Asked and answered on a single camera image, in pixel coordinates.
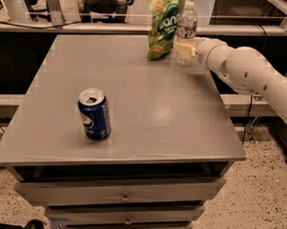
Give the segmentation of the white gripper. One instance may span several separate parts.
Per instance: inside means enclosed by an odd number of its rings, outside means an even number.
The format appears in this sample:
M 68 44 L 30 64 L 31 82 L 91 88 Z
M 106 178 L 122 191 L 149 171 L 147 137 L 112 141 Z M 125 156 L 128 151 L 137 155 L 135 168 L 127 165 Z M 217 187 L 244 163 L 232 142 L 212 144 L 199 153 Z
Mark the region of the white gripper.
M 176 52 L 185 59 L 196 58 L 197 65 L 216 72 L 225 60 L 226 43 L 219 39 L 197 38 L 196 45 L 176 43 Z

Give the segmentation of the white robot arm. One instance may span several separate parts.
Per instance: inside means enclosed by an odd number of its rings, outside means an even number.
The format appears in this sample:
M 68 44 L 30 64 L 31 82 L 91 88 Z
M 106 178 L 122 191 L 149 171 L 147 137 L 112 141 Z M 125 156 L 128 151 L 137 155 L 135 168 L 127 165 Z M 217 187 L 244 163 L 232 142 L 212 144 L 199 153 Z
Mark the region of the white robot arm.
M 280 74 L 256 49 L 232 48 L 220 39 L 197 36 L 178 38 L 176 52 L 199 68 L 215 73 L 239 94 L 260 94 L 287 125 L 287 77 Z

